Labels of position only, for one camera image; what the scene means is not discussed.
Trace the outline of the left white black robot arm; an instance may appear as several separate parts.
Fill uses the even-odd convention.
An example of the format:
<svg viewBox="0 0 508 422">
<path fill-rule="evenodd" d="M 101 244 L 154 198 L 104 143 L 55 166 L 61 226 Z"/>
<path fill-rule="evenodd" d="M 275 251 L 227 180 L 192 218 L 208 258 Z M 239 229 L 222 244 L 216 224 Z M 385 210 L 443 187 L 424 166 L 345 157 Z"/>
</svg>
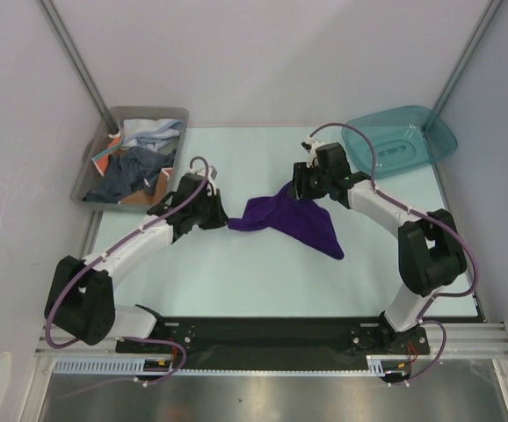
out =
<svg viewBox="0 0 508 422">
<path fill-rule="evenodd" d="M 115 337 L 136 341 L 148 352 L 158 351 L 166 341 L 166 330 L 157 324 L 160 316 L 142 305 L 117 304 L 116 288 L 142 261 L 192 229 L 219 229 L 227 223 L 213 178 L 187 172 L 176 191 L 168 193 L 135 229 L 105 251 L 59 261 L 44 310 L 47 343 L 61 348 L 51 334 L 56 326 L 74 342 L 88 346 Z"/>
</svg>

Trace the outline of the purple microfiber towel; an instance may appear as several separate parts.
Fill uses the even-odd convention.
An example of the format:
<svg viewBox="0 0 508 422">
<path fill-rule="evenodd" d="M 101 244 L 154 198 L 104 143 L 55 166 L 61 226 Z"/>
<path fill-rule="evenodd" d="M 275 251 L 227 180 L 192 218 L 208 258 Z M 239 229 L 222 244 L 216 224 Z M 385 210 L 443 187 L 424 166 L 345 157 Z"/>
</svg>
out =
<svg viewBox="0 0 508 422">
<path fill-rule="evenodd" d="M 228 227 L 239 232 L 274 229 L 330 258 L 343 259 L 330 213 L 313 200 L 292 199 L 290 187 L 287 183 L 273 196 L 249 199 L 243 215 L 229 218 Z"/>
</svg>

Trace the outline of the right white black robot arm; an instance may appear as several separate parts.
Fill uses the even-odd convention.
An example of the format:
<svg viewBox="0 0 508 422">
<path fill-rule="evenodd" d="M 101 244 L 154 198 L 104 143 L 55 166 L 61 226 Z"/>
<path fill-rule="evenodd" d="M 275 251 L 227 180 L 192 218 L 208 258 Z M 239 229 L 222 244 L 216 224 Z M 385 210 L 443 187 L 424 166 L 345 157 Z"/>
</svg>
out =
<svg viewBox="0 0 508 422">
<path fill-rule="evenodd" d="M 387 353 L 398 353 L 434 300 L 467 269 L 454 219 L 444 209 L 426 214 L 389 197 L 370 175 L 352 171 L 337 142 L 308 139 L 301 146 L 308 159 L 294 164 L 289 190 L 293 199 L 328 196 L 379 224 L 397 241 L 402 285 L 379 316 L 375 344 Z"/>
</svg>

